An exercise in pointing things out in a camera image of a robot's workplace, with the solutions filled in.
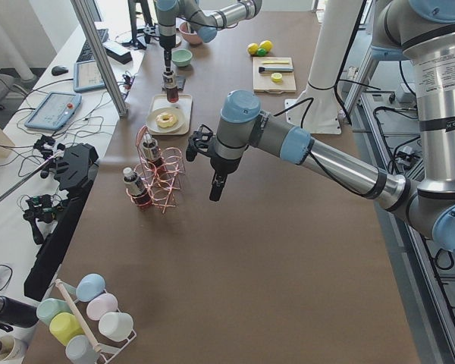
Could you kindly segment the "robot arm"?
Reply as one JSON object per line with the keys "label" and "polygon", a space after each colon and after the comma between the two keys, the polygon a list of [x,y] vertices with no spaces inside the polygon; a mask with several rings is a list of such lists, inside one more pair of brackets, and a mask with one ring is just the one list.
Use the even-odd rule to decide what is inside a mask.
{"label": "robot arm", "polygon": [[175,47],[177,19],[183,18],[204,43],[211,42],[217,32],[254,18],[262,8],[262,0],[237,1],[225,8],[205,13],[198,1],[155,1],[159,44],[164,50],[165,70],[171,71],[171,53]]}
{"label": "robot arm", "polygon": [[455,1],[386,1],[378,5],[374,46],[399,51],[413,66],[424,176],[389,172],[369,158],[370,146],[352,156],[261,109],[251,92],[229,93],[216,131],[189,138],[188,161],[206,156],[213,168],[210,199],[221,197],[249,147],[334,181],[377,202],[442,249],[455,253]]}

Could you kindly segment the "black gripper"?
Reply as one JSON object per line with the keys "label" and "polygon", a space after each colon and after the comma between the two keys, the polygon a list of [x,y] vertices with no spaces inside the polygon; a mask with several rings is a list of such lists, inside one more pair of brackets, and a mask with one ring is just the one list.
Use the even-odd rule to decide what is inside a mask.
{"label": "black gripper", "polygon": [[200,153],[210,159],[210,165],[214,169],[212,188],[209,194],[211,201],[219,201],[229,174],[234,173],[240,164],[243,155],[243,147],[231,148],[217,139],[206,125],[202,124],[188,139],[186,159],[193,162]]}
{"label": "black gripper", "polygon": [[145,33],[151,37],[158,37],[159,45],[164,50],[165,70],[171,71],[171,54],[172,49],[176,46],[176,26],[164,26],[161,24],[156,26],[146,25]]}

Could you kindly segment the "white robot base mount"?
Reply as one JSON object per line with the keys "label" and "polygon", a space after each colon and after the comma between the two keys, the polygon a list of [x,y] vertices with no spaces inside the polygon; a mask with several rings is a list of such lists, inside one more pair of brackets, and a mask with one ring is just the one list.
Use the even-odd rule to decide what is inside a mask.
{"label": "white robot base mount", "polygon": [[350,42],[359,29],[365,4],[358,0],[327,3],[306,88],[289,103],[295,105],[306,98],[313,101],[289,110],[285,115],[288,123],[315,134],[341,133],[338,119],[341,106],[335,96],[337,81],[344,68]]}

